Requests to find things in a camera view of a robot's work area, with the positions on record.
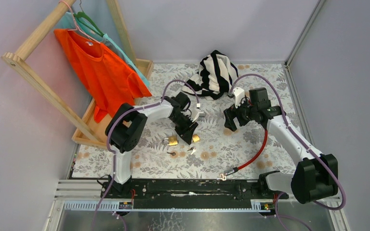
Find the brass padlock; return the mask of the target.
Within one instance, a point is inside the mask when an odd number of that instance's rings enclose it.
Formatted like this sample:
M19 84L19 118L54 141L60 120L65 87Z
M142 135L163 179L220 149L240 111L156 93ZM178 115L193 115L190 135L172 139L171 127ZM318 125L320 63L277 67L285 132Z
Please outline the brass padlock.
M193 136L192 136L192 142L199 142L200 141L200 137L199 137L199 135L198 134L194 134Z
M165 146L176 146L178 145L178 138L176 135L168 136L162 139L162 144Z

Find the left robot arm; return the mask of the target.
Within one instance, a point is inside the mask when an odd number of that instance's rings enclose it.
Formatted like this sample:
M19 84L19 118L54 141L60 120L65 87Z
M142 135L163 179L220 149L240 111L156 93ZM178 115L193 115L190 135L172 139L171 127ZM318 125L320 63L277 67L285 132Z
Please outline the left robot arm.
M114 155L111 171L112 192L119 198L130 193L127 181L132 176L132 150L137 146L148 122L168 118L174 124L177 136L191 144L198 126L197 119L202 113L201 104L196 103L192 107L189 97L182 92L174 97L163 96L156 103L141 106L122 104L105 130L106 147Z

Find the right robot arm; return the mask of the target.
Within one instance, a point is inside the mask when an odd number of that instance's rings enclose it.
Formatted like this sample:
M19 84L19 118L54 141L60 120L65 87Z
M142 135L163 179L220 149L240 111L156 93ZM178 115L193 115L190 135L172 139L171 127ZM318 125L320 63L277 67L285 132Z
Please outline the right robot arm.
M283 116L283 109L279 105L272 106L265 88L253 89L249 93L247 99L242 88L231 90L235 103L224 110L225 127L236 131L235 119L240 126L255 121L268 135L276 138L296 166L292 174L280 171L260 174L258 194L269 198L274 193L285 192L293 194L302 204L336 195L339 187L334 179L338 177L338 161L334 155L325 155L314 148L291 126L290 120Z

